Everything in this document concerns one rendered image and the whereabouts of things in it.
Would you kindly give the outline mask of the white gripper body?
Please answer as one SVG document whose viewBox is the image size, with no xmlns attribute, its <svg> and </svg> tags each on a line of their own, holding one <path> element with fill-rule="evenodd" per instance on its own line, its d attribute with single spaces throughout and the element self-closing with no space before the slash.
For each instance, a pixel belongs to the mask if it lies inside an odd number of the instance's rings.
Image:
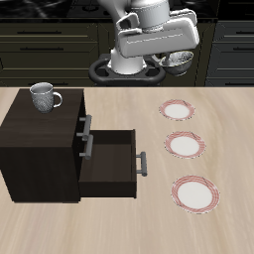
<svg viewBox="0 0 254 254">
<path fill-rule="evenodd" d="M 196 24 L 196 14 L 190 9 L 172 11 L 162 29 L 152 33 L 138 27 L 121 29 L 118 21 L 117 46 L 124 58 L 194 49 L 199 44 Z"/>
</svg>

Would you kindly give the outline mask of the dark kitchen cupboards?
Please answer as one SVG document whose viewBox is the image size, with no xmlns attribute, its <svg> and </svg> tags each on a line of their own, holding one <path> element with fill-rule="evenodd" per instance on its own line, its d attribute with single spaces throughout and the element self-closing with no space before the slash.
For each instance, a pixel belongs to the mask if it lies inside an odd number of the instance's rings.
<svg viewBox="0 0 254 254">
<path fill-rule="evenodd" d="M 167 74 L 161 86 L 252 87 L 251 77 L 206 77 L 213 23 L 197 25 L 200 44 L 190 69 L 182 76 Z M 88 68 L 114 44 L 113 23 L 82 20 L 64 23 L 0 23 L 0 86 L 28 87 L 46 81 L 54 86 L 94 86 Z"/>
</svg>

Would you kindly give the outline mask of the grey patterned mug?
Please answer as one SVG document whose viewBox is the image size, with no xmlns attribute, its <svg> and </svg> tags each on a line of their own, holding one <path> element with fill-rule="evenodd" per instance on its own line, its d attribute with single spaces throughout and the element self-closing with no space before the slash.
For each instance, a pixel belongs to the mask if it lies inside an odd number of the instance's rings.
<svg viewBox="0 0 254 254">
<path fill-rule="evenodd" d="M 48 82 L 39 82 L 32 85 L 30 92 L 34 106 L 41 113 L 50 113 L 63 103 L 63 97 L 55 92 L 54 87 Z"/>
</svg>

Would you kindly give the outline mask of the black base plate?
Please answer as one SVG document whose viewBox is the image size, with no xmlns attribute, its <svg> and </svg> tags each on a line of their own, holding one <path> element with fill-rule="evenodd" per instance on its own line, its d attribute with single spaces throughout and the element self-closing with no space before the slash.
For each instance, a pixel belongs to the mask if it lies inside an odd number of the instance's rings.
<svg viewBox="0 0 254 254">
<path fill-rule="evenodd" d="M 140 72 L 134 74 L 120 74 L 114 72 L 107 66 L 110 60 L 110 54 L 102 54 L 99 59 L 90 66 L 88 75 L 96 86 L 159 86 L 160 82 L 166 76 L 164 69 L 148 56 L 144 57 L 146 66 Z"/>
</svg>

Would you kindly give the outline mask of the white plate with red rim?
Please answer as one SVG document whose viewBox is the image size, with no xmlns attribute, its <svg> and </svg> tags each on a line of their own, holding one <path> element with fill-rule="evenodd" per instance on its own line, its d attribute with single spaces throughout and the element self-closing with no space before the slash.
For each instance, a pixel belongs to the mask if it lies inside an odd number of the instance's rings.
<svg viewBox="0 0 254 254">
<path fill-rule="evenodd" d="M 216 185 L 205 177 L 184 176 L 173 182 L 174 203 L 187 212 L 203 214 L 215 209 L 220 201 Z"/>
<path fill-rule="evenodd" d="M 181 159 L 193 159 L 205 151 L 203 139 L 189 131 L 177 131 L 167 136 L 165 140 L 166 150 L 175 157 Z"/>
<path fill-rule="evenodd" d="M 184 121 L 194 116 L 195 108 L 185 100 L 171 99 L 159 107 L 159 112 L 170 120 Z"/>
</svg>

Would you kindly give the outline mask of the dark wooden cabinet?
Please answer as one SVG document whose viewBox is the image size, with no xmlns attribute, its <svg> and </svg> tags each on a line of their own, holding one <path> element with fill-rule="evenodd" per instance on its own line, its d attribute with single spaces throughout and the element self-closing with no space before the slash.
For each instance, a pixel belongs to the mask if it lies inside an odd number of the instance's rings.
<svg viewBox="0 0 254 254">
<path fill-rule="evenodd" d="M 15 202 L 78 202 L 82 160 L 91 159 L 91 116 L 84 92 L 62 89 L 63 104 L 48 114 L 18 91 L 0 125 L 0 172 Z"/>
</svg>

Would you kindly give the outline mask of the dark wooden drawer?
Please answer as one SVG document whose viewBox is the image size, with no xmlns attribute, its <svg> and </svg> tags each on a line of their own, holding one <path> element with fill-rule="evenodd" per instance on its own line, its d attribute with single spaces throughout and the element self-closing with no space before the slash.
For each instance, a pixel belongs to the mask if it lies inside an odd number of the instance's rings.
<svg viewBox="0 0 254 254">
<path fill-rule="evenodd" d="M 136 197 L 137 175 L 147 176 L 146 153 L 136 154 L 135 130 L 91 130 L 91 159 L 82 160 L 81 197 Z"/>
</svg>

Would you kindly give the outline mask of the silver metal bowl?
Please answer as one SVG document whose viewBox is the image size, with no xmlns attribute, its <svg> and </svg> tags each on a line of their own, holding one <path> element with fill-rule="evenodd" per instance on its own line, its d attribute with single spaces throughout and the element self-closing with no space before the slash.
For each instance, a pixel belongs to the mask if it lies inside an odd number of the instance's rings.
<svg viewBox="0 0 254 254">
<path fill-rule="evenodd" d="M 180 76 L 185 74 L 191 67 L 193 53 L 190 51 L 174 52 L 170 55 L 170 65 L 166 65 L 164 56 L 160 61 L 160 66 L 165 72 L 173 75 Z"/>
</svg>

